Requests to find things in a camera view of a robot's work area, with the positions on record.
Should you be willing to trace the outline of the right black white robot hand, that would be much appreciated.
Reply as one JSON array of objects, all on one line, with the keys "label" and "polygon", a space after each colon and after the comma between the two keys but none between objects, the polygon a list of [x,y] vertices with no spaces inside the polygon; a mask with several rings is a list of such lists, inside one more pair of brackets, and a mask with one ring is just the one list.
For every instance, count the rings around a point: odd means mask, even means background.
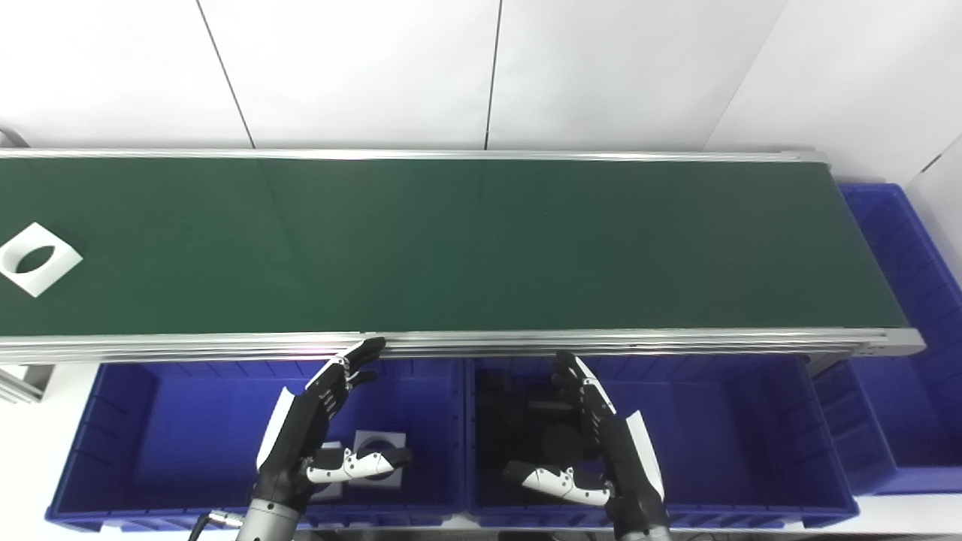
[{"label": "right black white robot hand", "polygon": [[670,540],[661,468],[642,414],[619,414],[604,384],[572,352],[556,352],[553,370],[552,384],[579,413],[582,434],[604,460],[605,475],[588,486],[573,467],[519,460],[509,461],[503,475],[543,495],[604,508],[616,539]]}]

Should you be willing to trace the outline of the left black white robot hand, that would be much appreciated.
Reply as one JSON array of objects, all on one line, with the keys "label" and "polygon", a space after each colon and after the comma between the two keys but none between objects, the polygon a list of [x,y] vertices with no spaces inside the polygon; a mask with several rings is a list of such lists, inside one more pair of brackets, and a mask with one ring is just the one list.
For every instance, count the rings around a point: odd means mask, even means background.
[{"label": "left black white robot hand", "polygon": [[265,432],[274,439],[258,459],[252,506],[303,513],[317,485],[388,475],[411,462],[412,453],[403,446],[364,452],[323,446],[330,422],[350,392],[376,377],[364,366],[378,359],[386,345],[383,337],[355,343],[327,360],[300,393],[283,391],[277,407],[281,416]]}]

